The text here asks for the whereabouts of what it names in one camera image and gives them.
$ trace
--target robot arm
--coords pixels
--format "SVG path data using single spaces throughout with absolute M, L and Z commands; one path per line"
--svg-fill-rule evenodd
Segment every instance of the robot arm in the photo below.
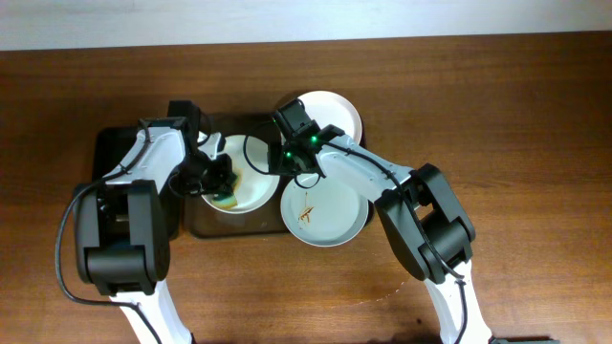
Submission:
M 201 112 L 189 101 L 170 102 L 168 118 L 145 120 L 116 175 L 75 208 L 77 270 L 112 301 L 138 305 L 163 344 L 191 343 L 168 291 L 170 228 L 160 195 L 170 183 L 185 195 L 231 194 L 231 159 L 219 133 L 198 143 Z M 121 307 L 141 343 L 156 339 L 135 310 Z
M 282 147 L 270 147 L 269 166 L 275 173 L 318 173 L 373 202 L 396 257 L 413 277 L 425 281 L 444 343 L 488 343 L 492 332 L 482 319 L 470 277 L 475 231 L 442 173 L 430 164 L 414 170 L 385 161 L 336 127 L 321 130 L 299 99 L 280 108 L 273 119 L 286 140 Z M 408 204 L 432 204 L 433 211 L 420 220 Z M 443 263 L 463 280 L 456 280 Z

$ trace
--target wooden table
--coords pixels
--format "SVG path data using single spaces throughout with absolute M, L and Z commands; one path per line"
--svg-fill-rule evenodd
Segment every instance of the wooden table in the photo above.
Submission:
M 56 225 L 104 127 L 266 112 L 330 90 L 369 148 L 438 165 L 476 226 L 473 277 L 498 336 L 612 342 L 612 33 L 0 53 L 0 341 L 135 343 L 118 310 L 69 302 Z M 67 281 L 77 278 L 72 230 Z M 435 338 L 423 283 L 378 220 L 341 247 L 291 235 L 172 242 L 168 285 L 200 342 Z

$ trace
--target black cable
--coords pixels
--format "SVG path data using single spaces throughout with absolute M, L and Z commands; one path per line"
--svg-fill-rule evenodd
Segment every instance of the black cable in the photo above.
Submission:
M 257 173 L 268 176 L 271 175 L 272 173 L 270 172 L 264 172 L 262 170 L 260 170 L 259 168 L 255 167 L 255 165 L 252 164 L 251 160 L 249 160 L 249 156 L 247 155 L 247 141 L 249 140 L 249 137 L 252 136 L 252 134 L 254 132 L 256 132 L 257 130 L 259 130 L 260 128 L 272 124 L 273 121 L 272 120 L 268 120 L 265 122 L 261 122 L 257 125 L 255 125 L 254 127 L 251 128 L 251 130 L 249 130 L 249 132 L 247 132 L 247 135 L 245 135 L 245 141 L 244 144 L 242 145 L 242 154 L 245 156 L 245 160 L 247 161 L 247 164 Z M 283 160 L 283 152 L 282 149 L 280 150 L 280 157 L 278 158 L 278 166 L 276 167 L 276 169 L 280 168 L 280 165 L 282 164 L 282 160 Z
M 299 187 L 301 187 L 301 188 L 303 188 L 303 189 L 305 189 L 305 190 L 308 190 L 309 188 L 313 188 L 313 187 L 317 186 L 318 181 L 320 181 L 320 180 L 321 180 L 321 175 L 318 175 L 318 176 L 317 176 L 317 181 L 315 182 L 315 184 L 313 184 L 313 185 L 311 185 L 311 186 L 304 186 L 304 185 L 300 184 L 300 183 L 297 181 L 297 176 L 298 176 L 298 175 L 295 175 L 295 176 L 294 176 L 294 183 L 295 183 L 295 185 L 297 185 L 297 186 L 299 186 Z
M 157 332 L 155 332 L 155 329 L 153 329 L 153 326 L 151 326 L 151 323 L 149 323 L 146 316 L 144 316 L 144 313 L 142 313 L 138 304 L 133 304 L 131 302 L 87 300 L 87 299 L 83 299 L 83 298 L 74 296 L 66 287 L 66 283 L 64 282 L 64 277 L 61 273 L 61 241 L 62 241 L 62 236 L 64 234 L 64 229 L 66 228 L 66 224 L 68 223 L 68 218 L 70 217 L 70 213 L 72 212 L 75 205 L 80 201 L 80 199 L 82 199 L 86 194 L 97 189 L 100 185 L 108 181 L 111 181 L 115 178 L 118 178 L 120 176 L 127 174 L 129 170 L 132 167 L 134 167 L 138 163 L 138 161 L 142 158 L 149 144 L 151 143 L 151 138 L 149 135 L 148 127 L 144 123 L 144 121 L 139 120 L 139 125 L 144 130 L 144 144 L 142 145 L 141 150 L 138 152 L 134 160 L 132 160 L 127 166 L 123 167 L 120 170 L 120 172 L 117 172 L 107 177 L 102 177 L 95 182 L 87 184 L 85 187 L 83 187 L 82 189 L 80 189 L 80 191 L 77 192 L 77 194 L 74 196 L 74 198 L 70 201 L 70 203 L 66 207 L 66 210 L 64 211 L 61 222 L 59 223 L 59 229 L 57 230 L 57 237 L 55 239 L 55 276 L 57 277 L 57 282 L 59 283 L 59 287 L 63 291 L 64 295 L 66 295 L 66 297 L 68 297 L 68 299 L 73 302 L 76 302 L 81 305 L 88 305 L 88 306 L 127 307 L 131 309 L 132 311 L 136 312 L 136 314 L 141 318 L 142 323 L 144 323 L 146 328 L 151 332 L 151 334 L 153 334 L 153 337 L 155 337 L 155 340 L 159 344 L 162 344 L 160 337 L 158 336 Z
M 466 328 L 468 327 L 468 301 L 466 300 L 466 282 L 457 280 L 456 284 L 459 285 L 459 292 L 461 293 L 461 309 L 463 310 L 463 320 L 461 322 L 461 331 L 459 331 L 459 335 L 457 336 L 457 340 L 455 340 L 455 344 L 459 344 L 461 342 L 461 338 L 463 338 L 463 334 L 466 332 Z
M 395 178 L 395 176 L 393 175 L 393 173 L 391 173 L 391 171 L 389 171 L 388 169 L 384 168 L 384 166 L 382 166 L 378 161 L 375 161 L 374 159 L 360 153 L 360 152 L 356 152 L 350 148 L 344 148 L 341 146 L 338 146 L 336 144 L 333 144 L 332 142 L 324 142 L 323 144 L 327 144 L 328 146 L 332 147 L 332 148 L 336 148 L 339 151 L 342 151 L 346 154 L 352 154 L 356 157 L 362 158 L 366 161 L 369 161 L 370 163 L 374 164 L 376 167 L 378 167 L 386 176 L 387 178 L 389 178 L 396 186 L 398 193 L 400 194 L 400 197 L 402 198 L 402 200 L 404 201 L 406 207 L 408 208 L 408 211 L 410 211 L 410 215 L 412 216 L 412 220 L 415 222 L 417 228 L 419 229 L 419 232 L 421 233 L 421 236 L 423 237 L 423 240 L 425 241 L 427 247 L 429 247 L 429 250 L 431 251 L 431 253 L 433 254 L 433 256 L 436 258 L 436 260 L 438 261 L 438 263 L 440 263 L 440 265 L 442 266 L 442 268 L 447 272 L 450 273 L 452 276 L 454 276 L 457 279 L 463 279 L 464 276 L 455 272 L 455 270 L 453 270 L 451 267 L 448 266 L 447 262 L 444 261 L 444 259 L 442 258 L 442 256 L 440 255 L 440 253 L 438 253 L 438 250 L 436 249 L 436 247 L 433 246 L 433 244 L 429 241 L 429 238 L 427 237 L 425 230 L 423 229 L 423 226 L 421 226 L 421 221 L 419 221 L 419 217 L 417 216 L 416 212 L 414 211 L 414 208 L 412 208 L 412 204 L 410 204 L 410 201 L 408 200 L 408 198 L 406 197 L 404 190 L 402 189 L 402 185 L 400 184 L 400 182 L 398 182 L 397 178 Z
M 210 139 L 210 135 L 212 135 L 212 120 L 210 120 L 210 117 L 207 114 L 205 114 L 203 112 L 200 112 L 200 114 L 202 114 L 202 116 L 207 121 L 208 135 L 207 135 L 207 137 L 203 141 L 198 142 L 198 147 L 205 145 L 208 142 L 208 139 Z
M 176 176 L 178 176 L 179 173 L 175 173 L 173 175 L 170 176 L 170 178 L 168 179 L 168 188 L 170 189 L 170 192 L 172 192 L 172 194 L 180 199 L 183 199 L 185 196 L 181 195 L 177 190 L 174 189 L 174 187 L 172 186 L 172 181 L 174 181 L 174 179 L 176 178 Z

